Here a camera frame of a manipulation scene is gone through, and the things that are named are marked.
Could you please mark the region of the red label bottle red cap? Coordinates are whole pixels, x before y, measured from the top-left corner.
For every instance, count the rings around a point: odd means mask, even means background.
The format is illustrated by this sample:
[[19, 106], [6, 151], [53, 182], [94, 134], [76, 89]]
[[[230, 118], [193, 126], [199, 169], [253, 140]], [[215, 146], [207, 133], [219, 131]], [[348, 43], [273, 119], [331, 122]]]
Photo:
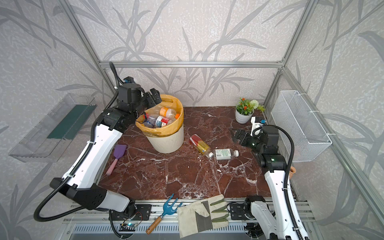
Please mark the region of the red label bottle red cap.
[[145, 121], [143, 125], [147, 128], [162, 128], [174, 122], [174, 120], [157, 115], [145, 113]]

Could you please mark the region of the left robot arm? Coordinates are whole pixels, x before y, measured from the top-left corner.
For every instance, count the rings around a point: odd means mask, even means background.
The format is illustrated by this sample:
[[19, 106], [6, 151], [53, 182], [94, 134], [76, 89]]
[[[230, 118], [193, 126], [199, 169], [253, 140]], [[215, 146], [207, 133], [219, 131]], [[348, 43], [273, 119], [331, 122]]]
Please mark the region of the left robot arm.
[[[54, 178], [50, 186], [54, 190], [38, 205], [34, 212], [37, 222], [53, 221], [82, 209], [113, 210], [124, 213], [127, 217], [134, 215], [136, 206], [128, 197], [106, 190], [95, 183], [98, 173], [102, 172], [107, 156], [127, 128], [137, 118], [162, 102], [159, 91], [144, 89], [135, 83], [125, 83], [117, 87], [112, 102], [97, 117], [91, 127], [91, 137], [82, 154], [62, 178]], [[52, 217], [40, 215], [43, 207], [56, 194], [61, 193], [75, 201], [80, 207]]]

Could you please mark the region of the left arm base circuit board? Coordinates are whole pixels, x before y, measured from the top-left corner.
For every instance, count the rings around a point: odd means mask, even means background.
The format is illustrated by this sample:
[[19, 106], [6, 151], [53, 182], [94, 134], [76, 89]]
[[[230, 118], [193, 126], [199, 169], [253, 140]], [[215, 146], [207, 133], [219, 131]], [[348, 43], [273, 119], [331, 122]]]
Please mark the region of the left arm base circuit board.
[[135, 232], [141, 222], [124, 222], [119, 226], [119, 232]]

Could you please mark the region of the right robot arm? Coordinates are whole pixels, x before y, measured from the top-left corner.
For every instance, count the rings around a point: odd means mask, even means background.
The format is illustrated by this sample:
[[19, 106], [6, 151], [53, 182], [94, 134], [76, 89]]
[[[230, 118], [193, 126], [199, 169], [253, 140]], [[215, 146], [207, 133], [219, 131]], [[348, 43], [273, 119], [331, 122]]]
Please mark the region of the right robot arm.
[[[268, 240], [308, 240], [310, 237], [298, 213], [289, 178], [295, 152], [292, 137], [275, 125], [263, 125], [249, 133], [241, 129], [230, 131], [233, 142], [251, 149], [258, 165], [266, 171], [264, 177], [274, 205], [272, 214], [263, 197], [247, 196], [244, 203], [247, 218], [257, 220]], [[279, 133], [290, 141], [287, 160], [279, 153]]]

